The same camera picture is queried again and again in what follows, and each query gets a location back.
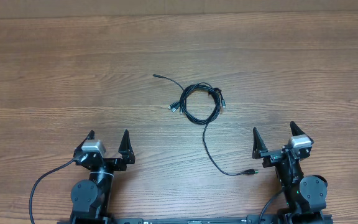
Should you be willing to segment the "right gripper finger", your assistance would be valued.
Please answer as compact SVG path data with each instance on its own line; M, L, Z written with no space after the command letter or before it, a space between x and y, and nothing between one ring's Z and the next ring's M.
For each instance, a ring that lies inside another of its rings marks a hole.
M298 136L298 135L305 134L294 121L290 122L290 128L291 128L292 136Z
M265 153L268 152L268 149L256 127L253 128L253 150L252 150L252 158L260 159L264 156Z

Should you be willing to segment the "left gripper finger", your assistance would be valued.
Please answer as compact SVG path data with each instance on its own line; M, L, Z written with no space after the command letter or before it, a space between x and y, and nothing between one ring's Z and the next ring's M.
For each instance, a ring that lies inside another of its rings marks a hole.
M82 150L82 146L83 146L83 144L85 143L85 141L87 141L87 140L93 140L93 139L94 139L94 135L95 135L94 131L91 130L91 131L88 133L88 135L85 137L85 139L80 143L80 145L78 146L78 149L79 149L79 150Z
M134 151L131 146L129 131L126 129L122 137L118 152L123 159L135 159Z

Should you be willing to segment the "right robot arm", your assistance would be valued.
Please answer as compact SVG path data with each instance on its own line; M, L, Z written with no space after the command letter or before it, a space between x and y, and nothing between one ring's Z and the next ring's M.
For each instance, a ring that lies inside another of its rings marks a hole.
M290 123L292 137L281 149L269 151L257 128L253 129L252 157L262 159L264 168L274 167L281 190L265 204L260 215L248 216L256 223L332 223L331 215L324 215L328 182L320 175L305 176L300 162L310 156L314 141L295 122ZM265 212L283 194L287 203L276 214Z

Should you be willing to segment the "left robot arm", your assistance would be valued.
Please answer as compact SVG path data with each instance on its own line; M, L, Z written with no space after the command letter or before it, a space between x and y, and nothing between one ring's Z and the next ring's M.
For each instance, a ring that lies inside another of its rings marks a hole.
M116 223L108 212L114 173L125 171L135 163L129 132L124 131L118 153L121 157L105 157L106 148L95 138L94 131L74 150L73 162L89 170L89 178L77 182L71 190L73 208L70 223Z

